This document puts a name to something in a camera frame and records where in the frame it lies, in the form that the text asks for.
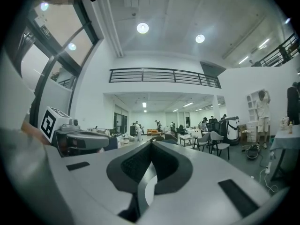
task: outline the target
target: fluorescent light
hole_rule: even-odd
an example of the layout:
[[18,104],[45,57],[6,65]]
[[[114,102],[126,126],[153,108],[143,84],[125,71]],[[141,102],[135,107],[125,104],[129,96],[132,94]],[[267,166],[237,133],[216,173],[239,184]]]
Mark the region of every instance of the fluorescent light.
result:
[[203,43],[205,40],[205,36],[202,35],[202,34],[199,34],[197,37],[196,37],[196,42],[197,43]]
[[187,106],[189,106],[189,105],[191,105],[191,104],[193,104],[194,102],[191,102],[191,103],[189,103],[189,104],[186,104],[186,105],[184,105],[184,107],[187,107]]
[[34,69],[34,71],[36,71],[38,74],[40,74],[40,75],[41,75],[41,73],[40,73],[40,72],[38,72],[37,70],[35,70],[35,69]]
[[290,22],[291,18],[289,17],[286,21],[285,24],[288,24]]
[[139,33],[144,34],[144,33],[148,32],[149,26],[142,22],[142,23],[137,25],[136,29]]
[[239,62],[241,64],[243,61],[245,61],[249,56],[245,57],[242,61]]
[[264,46],[270,39],[268,38],[267,40],[265,40],[262,44],[260,44],[260,46],[258,48],[261,48],[262,46]]

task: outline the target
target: table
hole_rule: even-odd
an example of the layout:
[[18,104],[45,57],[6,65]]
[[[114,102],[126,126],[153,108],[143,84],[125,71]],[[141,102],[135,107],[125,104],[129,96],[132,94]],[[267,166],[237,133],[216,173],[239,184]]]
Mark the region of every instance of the table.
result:
[[151,136],[153,136],[153,135],[160,135],[161,136],[161,132],[151,133]]
[[194,140],[194,145],[196,144],[196,138],[198,138],[198,136],[192,136],[191,135],[185,135],[185,136],[180,136],[180,144],[181,144],[181,140],[183,140],[183,146],[186,146],[186,140]]
[[273,144],[270,148],[270,151],[273,152],[276,149],[282,149],[282,153],[278,162],[278,165],[275,169],[275,172],[271,180],[277,180],[281,177],[277,177],[278,172],[280,171],[285,175],[284,170],[280,167],[283,157],[285,155],[286,149],[297,149],[300,153],[300,125],[294,125],[292,127],[292,134],[289,134],[289,129],[279,130],[276,133]]

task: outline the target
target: black chair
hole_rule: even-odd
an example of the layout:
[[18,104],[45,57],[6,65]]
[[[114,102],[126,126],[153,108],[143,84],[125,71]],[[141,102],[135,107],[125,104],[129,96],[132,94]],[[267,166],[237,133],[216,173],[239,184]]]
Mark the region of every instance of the black chair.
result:
[[180,133],[181,135],[188,134],[182,125],[179,125],[179,128],[177,130],[178,130],[178,133]]
[[220,134],[221,124],[219,122],[207,123],[206,127],[209,132],[216,132]]
[[219,157],[221,155],[222,150],[227,148],[228,160],[230,160],[230,156],[229,156],[230,144],[222,143],[223,139],[224,139],[223,136],[217,134],[214,131],[210,133],[210,143],[213,145],[213,147],[211,148],[211,153],[213,149],[217,149],[217,156]]

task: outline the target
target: cable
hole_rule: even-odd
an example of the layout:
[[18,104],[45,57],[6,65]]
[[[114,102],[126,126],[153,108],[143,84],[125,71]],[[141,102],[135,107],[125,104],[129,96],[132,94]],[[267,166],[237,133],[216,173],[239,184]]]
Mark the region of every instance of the cable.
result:
[[265,167],[265,168],[267,168],[267,166],[262,166],[263,155],[262,155],[262,154],[259,154],[259,156],[262,156],[262,159],[261,159],[261,161],[260,161],[260,163],[259,163],[259,166],[260,166],[260,167]]
[[261,183],[261,174],[262,174],[262,171],[265,171],[265,170],[266,170],[266,168],[262,169],[261,172],[259,173],[259,183]]
[[278,187],[276,186],[276,185],[273,185],[273,186],[271,186],[271,187],[269,187],[268,186],[268,184],[267,184],[267,181],[266,181],[266,177],[267,177],[267,174],[264,176],[264,181],[265,181],[265,183],[266,183],[266,186],[269,188],[269,190],[268,191],[272,191],[273,193],[276,193],[276,192],[278,192]]

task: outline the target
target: balcony railing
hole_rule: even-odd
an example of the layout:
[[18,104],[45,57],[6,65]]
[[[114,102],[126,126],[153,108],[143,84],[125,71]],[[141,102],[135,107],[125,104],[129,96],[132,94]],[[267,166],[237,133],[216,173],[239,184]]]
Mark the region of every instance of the balcony railing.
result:
[[279,67],[299,54],[300,42],[295,34],[292,34],[286,41],[270,52],[258,64],[263,67]]
[[110,69],[110,83],[121,82],[167,82],[187,83],[214,88],[221,88],[217,77],[201,73],[168,69],[168,68],[117,68]]

